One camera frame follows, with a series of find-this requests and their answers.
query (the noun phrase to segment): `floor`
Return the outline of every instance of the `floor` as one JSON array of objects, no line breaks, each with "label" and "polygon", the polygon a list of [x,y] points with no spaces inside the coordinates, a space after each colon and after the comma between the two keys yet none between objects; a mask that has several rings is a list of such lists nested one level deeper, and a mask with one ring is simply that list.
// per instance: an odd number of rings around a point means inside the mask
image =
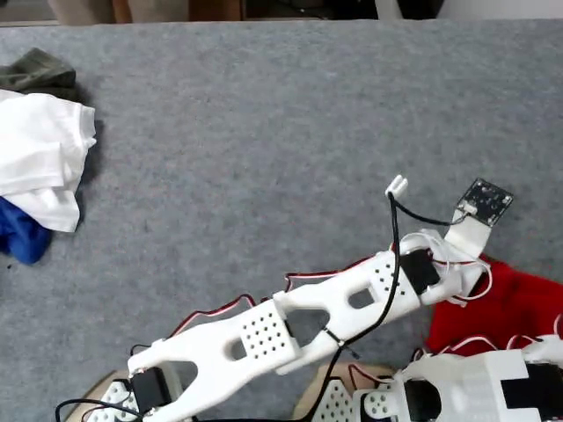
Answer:
[{"label": "floor", "polygon": [[0,7],[0,26],[56,24],[47,0],[8,0],[5,6]]}]

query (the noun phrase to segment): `blue cloth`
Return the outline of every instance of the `blue cloth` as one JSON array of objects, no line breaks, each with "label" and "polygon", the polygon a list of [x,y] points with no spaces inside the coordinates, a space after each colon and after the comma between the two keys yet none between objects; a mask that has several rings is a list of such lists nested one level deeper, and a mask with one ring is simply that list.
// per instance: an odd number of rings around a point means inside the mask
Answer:
[{"label": "blue cloth", "polygon": [[21,209],[0,197],[0,251],[24,264],[33,264],[43,256],[51,240],[45,229]]}]

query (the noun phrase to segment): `circuit board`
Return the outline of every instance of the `circuit board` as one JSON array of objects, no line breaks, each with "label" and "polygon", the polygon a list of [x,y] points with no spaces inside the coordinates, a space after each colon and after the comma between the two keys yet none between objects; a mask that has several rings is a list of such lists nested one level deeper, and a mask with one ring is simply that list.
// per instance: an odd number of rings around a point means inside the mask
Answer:
[{"label": "circuit board", "polygon": [[493,227],[510,207],[514,195],[482,178],[477,178],[457,203],[457,209]]}]

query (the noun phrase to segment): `ventilation hole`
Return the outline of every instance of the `ventilation hole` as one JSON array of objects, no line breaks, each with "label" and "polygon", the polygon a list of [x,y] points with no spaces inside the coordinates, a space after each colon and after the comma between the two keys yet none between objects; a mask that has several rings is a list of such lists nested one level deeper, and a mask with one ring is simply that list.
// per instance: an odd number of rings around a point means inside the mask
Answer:
[{"label": "ventilation hole", "polygon": [[[241,344],[242,354],[245,354],[245,348],[242,346],[242,342],[240,340],[238,342]],[[227,345],[227,348],[225,348],[224,350],[226,358],[230,357],[229,346],[231,345],[232,343]],[[190,385],[192,385],[192,383],[197,378],[197,374],[198,374],[197,365],[195,365],[195,363],[190,361],[178,361],[178,360],[172,360],[170,361],[170,363],[172,364],[172,368],[174,369],[174,372],[178,375],[179,383],[182,387],[182,390],[187,389]]]},{"label": "ventilation hole", "polygon": [[235,340],[230,343],[228,351],[229,356],[233,360],[241,360],[246,357],[245,345],[243,345],[241,340]]},{"label": "ventilation hole", "polygon": [[301,347],[308,345],[317,335],[319,327],[328,324],[330,315],[324,309],[292,309],[286,320],[289,335]]},{"label": "ventilation hole", "polygon": [[354,309],[365,308],[373,302],[373,296],[367,288],[364,288],[363,290],[360,290],[359,292],[356,292],[348,297],[348,303]]}]

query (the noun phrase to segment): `olive green cloth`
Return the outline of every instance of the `olive green cloth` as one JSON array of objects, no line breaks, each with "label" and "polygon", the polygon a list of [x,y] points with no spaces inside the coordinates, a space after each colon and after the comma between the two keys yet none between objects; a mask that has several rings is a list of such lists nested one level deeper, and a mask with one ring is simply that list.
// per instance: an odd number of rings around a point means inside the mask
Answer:
[{"label": "olive green cloth", "polygon": [[65,62],[32,48],[9,66],[0,66],[0,89],[30,94],[51,94],[77,101],[77,73]]}]

